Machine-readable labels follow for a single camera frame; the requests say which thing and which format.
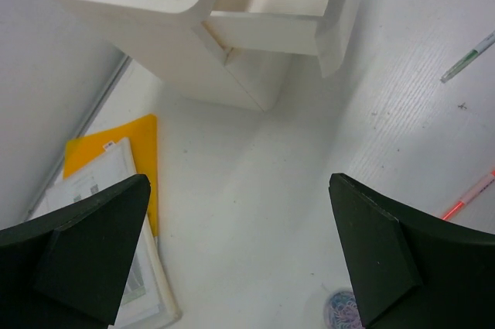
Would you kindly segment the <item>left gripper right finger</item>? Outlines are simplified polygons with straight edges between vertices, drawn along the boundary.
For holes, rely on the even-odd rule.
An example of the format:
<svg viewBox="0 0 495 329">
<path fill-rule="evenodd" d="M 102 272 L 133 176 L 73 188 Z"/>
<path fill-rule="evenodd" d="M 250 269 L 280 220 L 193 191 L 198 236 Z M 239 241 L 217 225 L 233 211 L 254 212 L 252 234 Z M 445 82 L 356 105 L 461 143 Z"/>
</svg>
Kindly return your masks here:
<svg viewBox="0 0 495 329">
<path fill-rule="evenodd" d="M 385 197 L 344 173 L 329 197 L 365 328 L 492 328 L 494 236 Z"/>
</svg>

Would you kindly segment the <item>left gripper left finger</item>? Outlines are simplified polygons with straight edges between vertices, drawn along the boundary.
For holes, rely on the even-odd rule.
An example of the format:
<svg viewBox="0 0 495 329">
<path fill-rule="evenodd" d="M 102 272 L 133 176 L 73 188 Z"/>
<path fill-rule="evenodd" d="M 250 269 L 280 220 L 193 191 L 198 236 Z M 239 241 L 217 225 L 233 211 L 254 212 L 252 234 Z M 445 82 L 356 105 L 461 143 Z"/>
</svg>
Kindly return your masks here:
<svg viewBox="0 0 495 329">
<path fill-rule="evenodd" d="M 136 174 L 1 231 L 3 328 L 115 323 L 151 186 Z"/>
</svg>

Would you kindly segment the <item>orange pen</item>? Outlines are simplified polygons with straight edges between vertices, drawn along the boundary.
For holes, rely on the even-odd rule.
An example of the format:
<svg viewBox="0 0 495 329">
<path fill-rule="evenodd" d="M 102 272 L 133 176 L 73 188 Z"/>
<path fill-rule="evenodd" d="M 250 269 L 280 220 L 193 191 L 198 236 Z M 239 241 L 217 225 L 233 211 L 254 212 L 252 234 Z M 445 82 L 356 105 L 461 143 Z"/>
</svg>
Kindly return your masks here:
<svg viewBox="0 0 495 329">
<path fill-rule="evenodd" d="M 462 195 L 442 216 L 442 220 L 448 221 L 457 215 L 466 205 L 475 200 L 492 183 L 494 183 L 494 170 L 478 180 L 467 192 Z"/>
</svg>

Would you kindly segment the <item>green pen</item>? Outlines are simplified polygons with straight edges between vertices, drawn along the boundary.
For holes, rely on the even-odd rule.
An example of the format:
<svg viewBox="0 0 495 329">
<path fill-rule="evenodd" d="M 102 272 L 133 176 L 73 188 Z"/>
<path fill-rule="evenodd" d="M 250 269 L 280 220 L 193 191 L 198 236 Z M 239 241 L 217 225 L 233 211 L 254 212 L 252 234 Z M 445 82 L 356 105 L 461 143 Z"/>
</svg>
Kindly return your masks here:
<svg viewBox="0 0 495 329">
<path fill-rule="evenodd" d="M 458 73 L 469 66 L 479 55 L 484 53 L 494 44 L 494 32 L 485 37 L 475 47 L 473 47 L 466 55 L 451 66 L 441 77 L 440 81 L 446 83 L 453 79 Z"/>
</svg>

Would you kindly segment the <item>white drawer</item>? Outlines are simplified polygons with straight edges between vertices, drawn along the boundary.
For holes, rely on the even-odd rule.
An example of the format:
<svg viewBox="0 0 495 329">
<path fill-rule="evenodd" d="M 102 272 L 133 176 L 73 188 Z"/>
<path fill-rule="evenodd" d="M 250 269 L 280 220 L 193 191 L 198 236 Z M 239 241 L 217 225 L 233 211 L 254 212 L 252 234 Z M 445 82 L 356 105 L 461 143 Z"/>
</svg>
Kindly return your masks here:
<svg viewBox="0 0 495 329">
<path fill-rule="evenodd" d="M 221 45 L 315 56 L 323 77 L 345 57 L 360 0 L 216 0 L 207 28 Z"/>
</svg>

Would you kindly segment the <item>white printed booklet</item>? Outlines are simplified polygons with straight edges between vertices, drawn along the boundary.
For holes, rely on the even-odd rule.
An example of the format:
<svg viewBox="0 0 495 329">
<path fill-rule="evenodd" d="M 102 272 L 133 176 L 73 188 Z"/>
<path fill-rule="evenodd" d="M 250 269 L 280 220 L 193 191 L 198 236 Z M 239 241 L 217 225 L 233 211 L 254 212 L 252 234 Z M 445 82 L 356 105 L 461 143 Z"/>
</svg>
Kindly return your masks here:
<svg viewBox="0 0 495 329">
<path fill-rule="evenodd" d="M 136 173 L 129 139 L 110 141 L 97 158 L 49 188 L 30 217 L 37 218 L 88 198 Z M 181 316 L 146 218 L 112 327 L 166 328 Z"/>
</svg>

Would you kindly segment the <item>white three-drawer organizer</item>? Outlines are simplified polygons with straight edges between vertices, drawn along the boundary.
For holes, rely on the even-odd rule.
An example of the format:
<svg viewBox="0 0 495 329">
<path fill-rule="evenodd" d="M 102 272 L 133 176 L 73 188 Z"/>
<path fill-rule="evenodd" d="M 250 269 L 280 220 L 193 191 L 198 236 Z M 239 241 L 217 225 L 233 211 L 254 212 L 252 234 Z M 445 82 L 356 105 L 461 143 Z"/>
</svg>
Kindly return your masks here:
<svg viewBox="0 0 495 329">
<path fill-rule="evenodd" d="M 182 96 L 254 111 L 276 103 L 290 61 L 221 42 L 216 0 L 58 0 Z"/>
</svg>

